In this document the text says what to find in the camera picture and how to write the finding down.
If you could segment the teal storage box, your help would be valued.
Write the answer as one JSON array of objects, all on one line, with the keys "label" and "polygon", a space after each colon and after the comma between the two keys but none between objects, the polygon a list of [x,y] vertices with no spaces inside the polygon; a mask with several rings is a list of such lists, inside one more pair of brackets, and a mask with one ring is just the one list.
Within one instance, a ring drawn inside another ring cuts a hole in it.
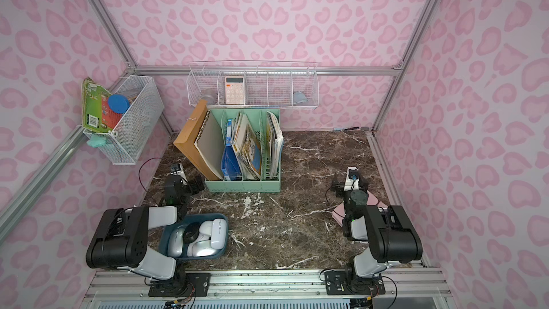
[{"label": "teal storage box", "polygon": [[227,241],[228,220],[223,214],[187,215],[164,229],[158,251],[179,261],[218,259]]}]

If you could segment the silver grey mouse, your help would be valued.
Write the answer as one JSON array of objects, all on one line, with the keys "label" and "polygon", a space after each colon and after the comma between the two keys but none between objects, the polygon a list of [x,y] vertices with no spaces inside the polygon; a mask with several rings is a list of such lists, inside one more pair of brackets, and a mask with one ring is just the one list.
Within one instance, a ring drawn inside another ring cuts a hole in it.
[{"label": "silver grey mouse", "polygon": [[211,240],[202,240],[190,246],[189,255],[196,258],[208,257],[218,253],[216,248],[212,247]]}]

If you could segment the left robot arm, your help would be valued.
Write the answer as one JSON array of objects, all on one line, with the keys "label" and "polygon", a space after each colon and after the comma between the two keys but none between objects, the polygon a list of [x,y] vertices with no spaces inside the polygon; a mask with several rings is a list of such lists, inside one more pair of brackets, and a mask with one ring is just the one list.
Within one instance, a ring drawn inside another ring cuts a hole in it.
[{"label": "left robot arm", "polygon": [[163,206],[138,206],[106,210],[86,251],[92,269],[127,270],[152,282],[184,282],[186,273],[173,257],[148,244],[149,231],[171,226],[188,211],[191,196],[204,190],[200,176],[189,180],[175,174],[164,182]]}]

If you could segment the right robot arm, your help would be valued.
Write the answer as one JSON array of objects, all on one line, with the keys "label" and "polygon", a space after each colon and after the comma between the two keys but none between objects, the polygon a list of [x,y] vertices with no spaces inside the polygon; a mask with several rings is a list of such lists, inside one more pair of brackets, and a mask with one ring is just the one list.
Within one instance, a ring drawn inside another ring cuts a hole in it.
[{"label": "right robot arm", "polygon": [[343,235],[363,241],[367,249],[347,264],[349,280],[365,280],[397,265],[420,260],[419,234],[400,205],[379,207],[368,203],[369,182],[356,167],[349,167],[345,181],[334,179],[330,190],[343,199]]}]

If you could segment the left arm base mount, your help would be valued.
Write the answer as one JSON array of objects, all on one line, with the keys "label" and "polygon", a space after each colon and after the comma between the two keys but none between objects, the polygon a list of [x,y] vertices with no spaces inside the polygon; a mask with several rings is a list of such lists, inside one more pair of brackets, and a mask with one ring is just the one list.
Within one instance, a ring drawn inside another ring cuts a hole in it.
[{"label": "left arm base mount", "polygon": [[152,280],[148,296],[150,298],[206,297],[211,273],[185,273],[170,280]]}]

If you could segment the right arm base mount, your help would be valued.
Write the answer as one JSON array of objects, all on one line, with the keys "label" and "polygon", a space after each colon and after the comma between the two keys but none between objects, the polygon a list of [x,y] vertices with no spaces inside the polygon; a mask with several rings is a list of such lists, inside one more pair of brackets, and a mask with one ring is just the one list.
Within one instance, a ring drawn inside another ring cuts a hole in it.
[{"label": "right arm base mount", "polygon": [[358,278],[349,276],[345,271],[325,269],[320,272],[319,279],[325,284],[329,296],[361,295],[375,297],[386,293],[385,284],[381,277]]}]

